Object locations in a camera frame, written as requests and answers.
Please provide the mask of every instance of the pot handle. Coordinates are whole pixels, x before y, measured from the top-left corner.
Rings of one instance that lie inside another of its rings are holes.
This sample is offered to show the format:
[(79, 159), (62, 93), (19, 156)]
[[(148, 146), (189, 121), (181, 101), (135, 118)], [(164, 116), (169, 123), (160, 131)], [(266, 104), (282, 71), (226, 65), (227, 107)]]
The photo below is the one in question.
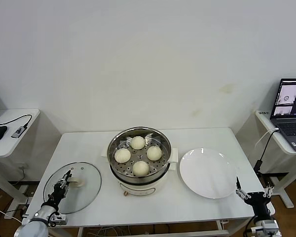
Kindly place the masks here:
[(168, 163), (178, 163), (179, 162), (179, 150), (178, 148), (172, 148), (170, 159)]
[(170, 159), (168, 163), (170, 163), (169, 170), (175, 171), (177, 169), (177, 163), (179, 162), (179, 150), (178, 148), (172, 148)]
[(101, 157), (105, 158), (105, 160), (109, 163), (109, 160), (107, 158), (107, 152), (108, 152), (109, 146), (104, 146), (101, 152)]

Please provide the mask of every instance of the robotic hand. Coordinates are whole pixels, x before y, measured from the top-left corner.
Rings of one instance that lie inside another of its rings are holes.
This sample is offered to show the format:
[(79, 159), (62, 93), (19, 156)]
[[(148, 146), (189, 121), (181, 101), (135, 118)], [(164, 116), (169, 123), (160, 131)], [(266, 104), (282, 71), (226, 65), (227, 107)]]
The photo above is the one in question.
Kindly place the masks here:
[(252, 206), (253, 212), (255, 213), (253, 222), (256, 226), (251, 228), (251, 232), (256, 237), (282, 236), (279, 231), (277, 221), (270, 216), (269, 210), (266, 206), (271, 201), (273, 189), (274, 187), (268, 185), (264, 192), (246, 193), (241, 189), (241, 185), (237, 177), (236, 193), (246, 204)]
[(68, 192), (68, 179), (72, 176), (69, 170), (58, 182), (54, 185), (54, 191), (48, 195), (48, 200), (41, 205), (34, 217), (25, 226), (20, 226), (14, 237), (48, 237), (49, 226), (65, 225), (67, 223), (66, 215), (58, 212), (60, 201), (66, 197)]

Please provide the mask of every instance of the white cable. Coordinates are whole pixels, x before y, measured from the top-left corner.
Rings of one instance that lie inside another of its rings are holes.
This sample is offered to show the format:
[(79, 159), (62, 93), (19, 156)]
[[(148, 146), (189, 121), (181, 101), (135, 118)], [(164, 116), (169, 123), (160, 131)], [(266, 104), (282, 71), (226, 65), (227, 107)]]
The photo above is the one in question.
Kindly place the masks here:
[(263, 137), (265, 137), (266, 134), (268, 134), (268, 133), (271, 132), (271, 131), (277, 131), (277, 130), (279, 130), (279, 128), (277, 128), (277, 127), (272, 128), (272, 129), (268, 130), (263, 136), (261, 136), (261, 138), (256, 142), (255, 147), (253, 148), (253, 150), (252, 150), (252, 151), (250, 152), (250, 154), (248, 155), (248, 158), (251, 157), (251, 155), (253, 154), (253, 152), (254, 152), (255, 149), (257, 148), (258, 143), (263, 139)]
[(22, 223), (20, 220), (14, 218), (13, 216), (9, 216), (8, 214), (4, 213), (3, 211), (0, 211), (0, 212), (1, 212), (3, 215), (6, 215), (6, 216), (8, 216), (8, 217), (11, 217), (12, 219), (14, 219), (14, 220), (16, 220), (16, 221)]
[(113, 227), (113, 230), (115, 231), (116, 236), (118, 236), (118, 233), (114, 227)]
[(279, 128), (277, 128), (277, 127), (268, 130), (268, 131), (267, 131), (263, 136), (261, 136), (261, 138), (257, 141), (257, 143), (255, 144), (255, 148), (257, 147), (258, 143), (263, 139), (263, 137), (265, 137), (266, 134), (268, 134), (270, 131), (277, 131), (277, 130), (279, 130)]

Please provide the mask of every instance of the small table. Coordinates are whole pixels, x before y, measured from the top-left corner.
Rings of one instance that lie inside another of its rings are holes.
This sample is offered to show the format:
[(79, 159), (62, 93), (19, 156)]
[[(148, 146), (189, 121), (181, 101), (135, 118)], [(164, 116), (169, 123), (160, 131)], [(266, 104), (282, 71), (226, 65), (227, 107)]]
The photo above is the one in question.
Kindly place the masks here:
[[(246, 192), (264, 191), (249, 161), (229, 128), (161, 130), (179, 150), (179, 159), (193, 148), (206, 147), (220, 151), (234, 163), (242, 188)], [(68, 214), (65, 227), (121, 226), (159, 223), (234, 220), (228, 230), (195, 232), (202, 236), (228, 236), (242, 228), (254, 215), (236, 193), (221, 199), (201, 197), (191, 191), (180, 177), (178, 169), (168, 171), (164, 186), (145, 197), (123, 195), (107, 159), (101, 157), (104, 147), (118, 132), (65, 133), (45, 170), (27, 210), (29, 222), (43, 201), (43, 189), (49, 177), (62, 166), (72, 162), (88, 162), (97, 167), (102, 186), (95, 200), (86, 208)], [(132, 206), (141, 206), (140, 214), (129, 214)], [(269, 203), (271, 213), (274, 207)]]
[[(267, 131), (275, 128), (273, 123), (270, 120), (270, 111), (256, 111), (256, 117), (263, 124)], [(286, 141), (283, 135), (280, 132), (275, 132), (272, 136), (274, 141), (278, 144), (283, 152), (288, 155), (296, 156), (296, 151), (290, 146)], [(274, 183), (274, 193), (273, 195), (279, 195), (287, 208), (293, 208), (294, 204), (291, 201), (290, 197), (285, 192), (285, 188), (291, 184), (296, 179), (296, 164), (292, 170), (281, 180), (279, 181), (277, 177), (271, 177), (272, 182)]]
[[(38, 109), (12, 109), (12, 110), (0, 110), (0, 123), (8, 122), (13, 119), (16, 119), (22, 115), (32, 115), (32, 119), (28, 124), (28, 128), (23, 132), (23, 134), (19, 138), (12, 138), (11, 135), (21, 126), (26, 124), (26, 122), (30, 119), (30, 117), (23, 117), (14, 122), (8, 123), (5, 126), (8, 127), (7, 132), (0, 140), (0, 158), (4, 159), (12, 154), (14, 149), (17, 147), (21, 139), (27, 133), (35, 119), (39, 115)], [(27, 189), (27, 185), (22, 185), (19, 190), (17, 190), (14, 186), (12, 186), (9, 182), (6, 181), (2, 175), (0, 175), (0, 188), (14, 198), (12, 201), (8, 211), (15, 210), (18, 205), (26, 204), (26, 202), (30, 202), (26, 196), (23, 195), (25, 190)]]

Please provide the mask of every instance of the table leg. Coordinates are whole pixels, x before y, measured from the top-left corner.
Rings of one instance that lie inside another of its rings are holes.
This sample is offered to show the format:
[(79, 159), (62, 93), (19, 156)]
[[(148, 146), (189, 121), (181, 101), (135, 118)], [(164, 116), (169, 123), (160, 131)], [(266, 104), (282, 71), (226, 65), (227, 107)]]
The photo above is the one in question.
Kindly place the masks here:
[(77, 237), (82, 237), (83, 234), (83, 227), (79, 227), (79, 231), (78, 231), (78, 236)]
[(73, 237), (71, 234), (61, 228), (48, 228), (48, 232), (55, 237)]
[(27, 197), (24, 196), (19, 190), (12, 186), (8, 181), (0, 175), (0, 188), (9, 194), (11, 197), (18, 199), (21, 202), (26, 202)]
[(245, 227), (250, 218), (234, 220), (232, 224), (228, 227), (228, 236), (232, 236), (234, 233), (238, 232), (241, 228)]
[[(280, 183), (280, 181), (278, 180), (277, 177), (271, 177), (271, 180), (272, 180), (275, 187)], [(290, 199), (290, 197), (285, 192), (284, 188), (279, 188), (277, 190), (274, 189), (273, 195), (279, 195), (281, 197), (284, 205), (286, 206), (286, 208), (294, 208), (294, 204), (293, 204), (292, 200)]]
[[(19, 191), (21, 193), (25, 193), (26, 189), (28, 188), (28, 185), (22, 185), (19, 188)], [(32, 201), (32, 197), (27, 197), (26, 201), (19, 201), (18, 199), (13, 199), (10, 207), (8, 208), (7, 212), (9, 213), (10, 216), (14, 216), (15, 214), (15, 210), (18, 208), (19, 205), (26, 205), (26, 204), (30, 204)], [(11, 217), (9, 216), (4, 216), (5, 219), (11, 219)]]
[(289, 184), (291, 184), (295, 179), (296, 165), (294, 166), (293, 170), (290, 173), (288, 173), (281, 181), (279, 181), (276, 177), (271, 177), (271, 180), (274, 183), (273, 195), (279, 195), (287, 208), (293, 208), (294, 204), (285, 192), (285, 188)]

